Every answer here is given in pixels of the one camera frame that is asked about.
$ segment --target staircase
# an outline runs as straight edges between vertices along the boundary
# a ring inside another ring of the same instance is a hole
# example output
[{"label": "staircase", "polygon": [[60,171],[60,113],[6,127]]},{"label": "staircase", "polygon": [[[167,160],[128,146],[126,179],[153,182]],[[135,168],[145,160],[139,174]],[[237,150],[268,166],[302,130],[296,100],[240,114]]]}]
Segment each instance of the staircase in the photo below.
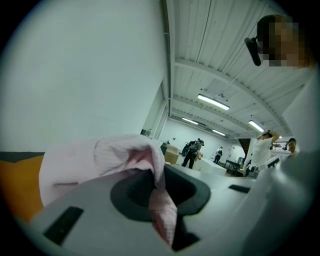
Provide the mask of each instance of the staircase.
[{"label": "staircase", "polygon": [[243,151],[245,153],[245,157],[247,157],[249,145],[250,145],[250,139],[249,138],[239,138],[239,142],[243,148]]}]

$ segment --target white sleeve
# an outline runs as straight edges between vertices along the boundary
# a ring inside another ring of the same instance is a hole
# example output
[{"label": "white sleeve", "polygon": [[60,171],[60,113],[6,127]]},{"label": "white sleeve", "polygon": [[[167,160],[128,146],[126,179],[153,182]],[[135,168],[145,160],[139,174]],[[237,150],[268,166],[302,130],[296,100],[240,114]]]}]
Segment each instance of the white sleeve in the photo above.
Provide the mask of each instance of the white sleeve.
[{"label": "white sleeve", "polygon": [[272,144],[272,138],[266,138],[263,140],[263,145],[266,147],[270,147]]}]

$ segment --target pink towel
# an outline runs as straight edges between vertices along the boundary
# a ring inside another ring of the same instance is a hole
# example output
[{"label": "pink towel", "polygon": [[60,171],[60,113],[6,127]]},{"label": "pink towel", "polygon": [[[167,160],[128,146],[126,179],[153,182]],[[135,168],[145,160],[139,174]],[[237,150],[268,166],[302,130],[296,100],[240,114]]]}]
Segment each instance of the pink towel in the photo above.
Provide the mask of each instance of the pink towel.
[{"label": "pink towel", "polygon": [[175,236],[177,207],[165,187],[165,158],[158,145],[142,135],[125,135],[84,141],[49,149],[39,173],[44,206],[78,184],[129,169],[151,170],[154,189],[149,199],[153,226],[171,246]]}]

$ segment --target ceiling light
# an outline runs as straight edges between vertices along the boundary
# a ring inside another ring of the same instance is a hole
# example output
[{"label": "ceiling light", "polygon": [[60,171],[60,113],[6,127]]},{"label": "ceiling light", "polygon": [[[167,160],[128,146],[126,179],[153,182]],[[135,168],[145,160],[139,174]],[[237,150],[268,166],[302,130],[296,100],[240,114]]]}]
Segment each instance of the ceiling light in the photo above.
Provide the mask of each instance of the ceiling light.
[{"label": "ceiling light", "polygon": [[198,124],[197,122],[191,121],[191,120],[186,119],[186,118],[184,118],[184,117],[182,117],[182,119],[183,119],[183,120],[185,120],[185,121],[188,121],[188,122],[190,122],[190,123],[193,123],[193,124],[195,124],[195,125],[197,125],[197,124]]},{"label": "ceiling light", "polygon": [[226,136],[224,133],[220,132],[220,131],[217,131],[217,130],[212,130],[213,132],[217,133],[217,134],[220,134],[222,136]]},{"label": "ceiling light", "polygon": [[257,125],[254,121],[250,120],[249,124],[256,128],[259,132],[264,132],[265,130],[262,129],[259,125]]},{"label": "ceiling light", "polygon": [[223,104],[223,103],[221,103],[221,102],[219,102],[219,101],[217,101],[217,100],[215,100],[213,98],[209,98],[207,96],[204,96],[202,94],[199,94],[197,98],[200,99],[200,100],[203,100],[205,102],[211,103],[213,105],[216,105],[216,106],[218,106],[218,107],[220,107],[220,108],[222,108],[224,110],[230,109],[229,106],[227,106],[227,105],[225,105],[225,104]]}]

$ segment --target black strip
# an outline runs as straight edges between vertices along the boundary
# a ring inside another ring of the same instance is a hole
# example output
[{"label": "black strip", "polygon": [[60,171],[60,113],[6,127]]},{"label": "black strip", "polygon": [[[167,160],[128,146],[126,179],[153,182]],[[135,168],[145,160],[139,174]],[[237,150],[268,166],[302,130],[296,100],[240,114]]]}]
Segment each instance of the black strip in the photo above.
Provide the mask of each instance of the black strip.
[{"label": "black strip", "polygon": [[235,191],[239,191],[242,193],[248,193],[250,191],[250,187],[246,187],[246,186],[239,186],[239,185],[231,185],[229,187],[229,189],[235,190]]},{"label": "black strip", "polygon": [[61,245],[83,212],[83,209],[70,206],[43,235],[55,244]]},{"label": "black strip", "polygon": [[277,159],[274,160],[273,162],[269,163],[269,164],[267,165],[267,167],[268,167],[268,168],[269,168],[269,167],[275,167],[276,163],[278,163],[279,161],[280,161],[280,159],[277,158]]}]

